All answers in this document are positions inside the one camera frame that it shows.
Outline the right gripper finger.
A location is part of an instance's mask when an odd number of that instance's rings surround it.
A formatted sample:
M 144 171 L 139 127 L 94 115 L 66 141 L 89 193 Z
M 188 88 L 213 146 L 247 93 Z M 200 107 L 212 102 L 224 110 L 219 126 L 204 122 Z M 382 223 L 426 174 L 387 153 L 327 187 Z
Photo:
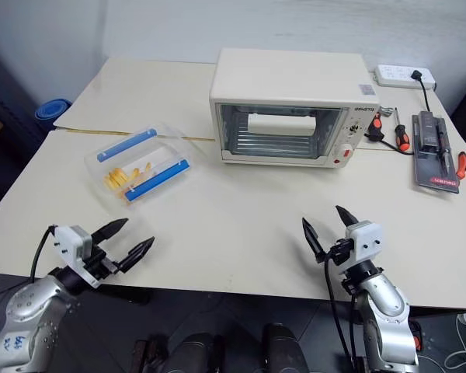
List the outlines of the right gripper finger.
M 353 214 L 351 214 L 348 210 L 346 210 L 344 207 L 336 205 L 336 210 L 339 214 L 341 221 L 346 227 L 355 225 L 359 222 L 359 220 Z
M 322 245 L 318 241 L 318 234 L 314 230 L 313 226 L 305 218 L 302 218 L 302 227 L 304 236 L 308 242 L 309 247 L 314 253 L 316 262 L 324 263 L 327 259 L 328 253 L 322 248 Z

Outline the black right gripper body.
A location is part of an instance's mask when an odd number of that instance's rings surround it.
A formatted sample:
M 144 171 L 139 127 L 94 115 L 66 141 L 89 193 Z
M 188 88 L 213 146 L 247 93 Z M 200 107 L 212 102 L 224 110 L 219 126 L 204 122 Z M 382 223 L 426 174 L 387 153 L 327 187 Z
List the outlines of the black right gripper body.
M 352 239 L 338 239 L 325 255 L 325 267 L 332 260 L 336 266 L 345 263 L 350 258 L 350 252 L 354 249 Z

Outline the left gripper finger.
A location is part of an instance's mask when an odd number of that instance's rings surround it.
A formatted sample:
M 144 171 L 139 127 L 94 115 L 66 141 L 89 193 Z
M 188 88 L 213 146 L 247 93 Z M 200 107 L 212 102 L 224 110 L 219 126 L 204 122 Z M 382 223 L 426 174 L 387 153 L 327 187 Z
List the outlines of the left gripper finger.
M 135 264 L 144 258 L 152 247 L 154 240 L 155 238 L 151 237 L 137 244 L 128 252 L 127 256 L 117 264 L 118 270 L 123 273 L 129 271 Z
M 119 218 L 111 221 L 91 234 L 92 244 L 99 245 L 117 234 L 122 227 L 128 222 L 128 218 Z

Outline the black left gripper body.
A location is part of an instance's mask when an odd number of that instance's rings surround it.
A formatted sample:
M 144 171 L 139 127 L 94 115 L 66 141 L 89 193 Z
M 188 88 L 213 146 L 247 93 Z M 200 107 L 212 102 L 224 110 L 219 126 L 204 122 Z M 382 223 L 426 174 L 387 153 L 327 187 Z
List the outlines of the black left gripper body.
M 94 278 L 107 278 L 120 270 L 118 263 L 107 256 L 107 252 L 99 247 L 99 242 L 94 237 L 92 237 L 90 249 L 82 261 L 83 268 Z

